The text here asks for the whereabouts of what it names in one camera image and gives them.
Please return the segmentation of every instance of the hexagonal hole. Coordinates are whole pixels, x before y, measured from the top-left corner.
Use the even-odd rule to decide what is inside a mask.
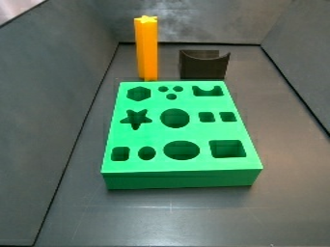
[[[135,101],[142,101],[151,97],[151,90],[145,87],[137,87],[129,90],[129,98]]]

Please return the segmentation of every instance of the shape cutout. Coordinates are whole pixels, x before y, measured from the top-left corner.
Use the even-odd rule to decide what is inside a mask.
[[[177,160],[195,158],[201,154],[199,146],[187,141],[175,141],[165,145],[165,155]]]
[[[202,123],[214,123],[214,115],[211,112],[199,112],[201,122]]]
[[[246,157],[246,152],[240,140],[221,140],[209,142],[214,158]]]
[[[181,109],[169,109],[161,115],[162,123],[171,128],[179,128],[189,124],[190,115]]]
[[[194,96],[222,96],[223,95],[221,86],[214,86],[211,90],[203,90],[201,89],[201,87],[194,86],[193,91],[194,91]]]
[[[151,147],[143,147],[141,150],[139,150],[139,158],[143,159],[143,160],[151,160],[155,155],[157,155],[157,151],[154,148]]]
[[[137,87],[129,90],[129,98],[135,101],[142,101],[151,97],[151,90],[145,87]]]
[[[129,160],[129,147],[117,147],[111,153],[113,161],[127,161]]]
[[[142,124],[147,124],[153,122],[153,120],[146,117],[147,112],[149,111],[146,109],[139,112],[127,110],[129,117],[121,120],[121,124],[131,124],[131,128],[134,130],[139,129]]]
[[[223,122],[237,122],[237,117],[233,112],[221,112],[221,118]]]

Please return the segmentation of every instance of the oval hole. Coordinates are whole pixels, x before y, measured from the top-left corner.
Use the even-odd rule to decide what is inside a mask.
[[[201,148],[195,143],[175,141],[165,145],[165,155],[177,160],[195,158],[201,154]]]

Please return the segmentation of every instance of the green foam block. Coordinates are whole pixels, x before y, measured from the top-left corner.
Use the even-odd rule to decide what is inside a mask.
[[[109,189],[252,185],[264,165],[223,81],[121,84]]]

